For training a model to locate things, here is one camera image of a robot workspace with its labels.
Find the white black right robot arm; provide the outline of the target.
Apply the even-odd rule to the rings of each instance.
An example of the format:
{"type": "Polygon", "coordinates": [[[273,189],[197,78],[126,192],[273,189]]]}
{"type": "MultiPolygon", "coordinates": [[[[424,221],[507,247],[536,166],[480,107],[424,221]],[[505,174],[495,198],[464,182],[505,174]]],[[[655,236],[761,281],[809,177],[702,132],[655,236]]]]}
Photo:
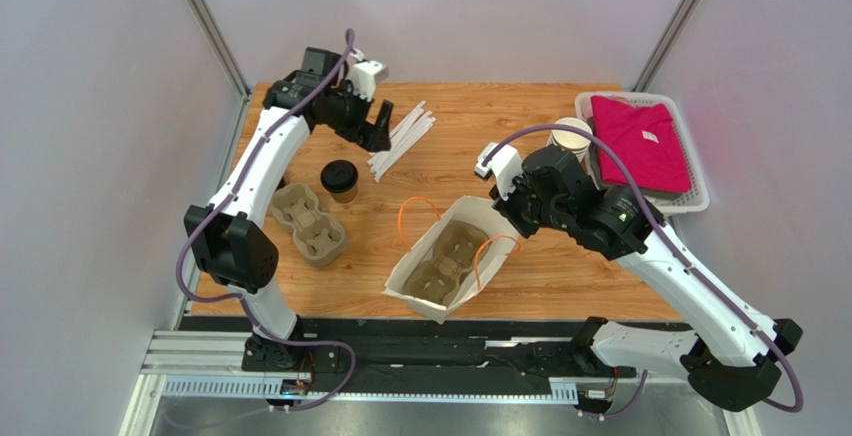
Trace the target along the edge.
{"type": "Polygon", "coordinates": [[[639,277],[687,323],[684,331],[666,331],[591,317],[572,340],[591,364],[686,381],[731,412],[770,398],[802,328],[766,316],[689,261],[685,245],[644,198],[626,187],[599,189],[574,155],[553,146],[521,157],[510,146],[489,145],[475,171],[495,180],[494,209],[522,237],[545,228],[566,233],[639,277]]]}

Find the cardboard cup carrier single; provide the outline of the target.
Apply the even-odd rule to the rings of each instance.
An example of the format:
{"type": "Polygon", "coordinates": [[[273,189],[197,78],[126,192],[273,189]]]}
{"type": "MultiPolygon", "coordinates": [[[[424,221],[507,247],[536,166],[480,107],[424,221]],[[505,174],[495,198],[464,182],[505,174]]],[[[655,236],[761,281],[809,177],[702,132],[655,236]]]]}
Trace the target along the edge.
{"type": "Polygon", "coordinates": [[[451,221],[403,285],[402,293],[449,306],[473,271],[473,260],[487,240],[485,232],[461,221],[451,221]]]}

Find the black plastic cup lid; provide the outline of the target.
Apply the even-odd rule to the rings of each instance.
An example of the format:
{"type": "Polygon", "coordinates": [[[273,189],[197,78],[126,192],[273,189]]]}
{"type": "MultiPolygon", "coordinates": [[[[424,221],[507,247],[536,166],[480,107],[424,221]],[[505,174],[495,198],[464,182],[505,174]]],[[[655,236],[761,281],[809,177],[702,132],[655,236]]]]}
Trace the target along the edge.
{"type": "Polygon", "coordinates": [[[320,183],[329,193],[344,193],[353,189],[358,182],[356,166],[348,160],[334,160],[323,167],[320,183]]]}

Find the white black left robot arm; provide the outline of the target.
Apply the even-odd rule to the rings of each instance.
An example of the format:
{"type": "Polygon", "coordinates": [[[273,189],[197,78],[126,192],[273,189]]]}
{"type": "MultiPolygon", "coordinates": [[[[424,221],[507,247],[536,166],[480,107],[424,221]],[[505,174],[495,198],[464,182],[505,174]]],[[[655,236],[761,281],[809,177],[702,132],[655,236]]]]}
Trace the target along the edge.
{"type": "Polygon", "coordinates": [[[262,227],[289,163],[318,125],[369,152],[391,147],[393,105],[367,117],[374,93],[388,76],[386,64],[350,49],[345,54],[306,49],[302,65],[266,91],[258,126],[225,184],[204,206],[184,215],[188,240],[179,254],[226,288],[252,323],[246,341],[251,364],[291,370],[304,358],[300,317],[274,281],[279,251],[262,227]]]}

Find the white paper takeout bag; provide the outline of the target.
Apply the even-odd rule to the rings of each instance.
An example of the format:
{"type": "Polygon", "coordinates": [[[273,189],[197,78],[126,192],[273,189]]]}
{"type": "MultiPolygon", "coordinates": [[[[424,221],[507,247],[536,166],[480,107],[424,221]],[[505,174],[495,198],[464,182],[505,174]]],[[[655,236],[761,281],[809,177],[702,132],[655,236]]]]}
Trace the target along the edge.
{"type": "Polygon", "coordinates": [[[397,232],[406,253],[393,268],[383,293],[404,301],[438,324],[478,296],[520,249],[521,236],[487,198],[463,196],[441,211],[417,241],[406,239],[404,218],[412,197],[397,213],[397,232]]]}

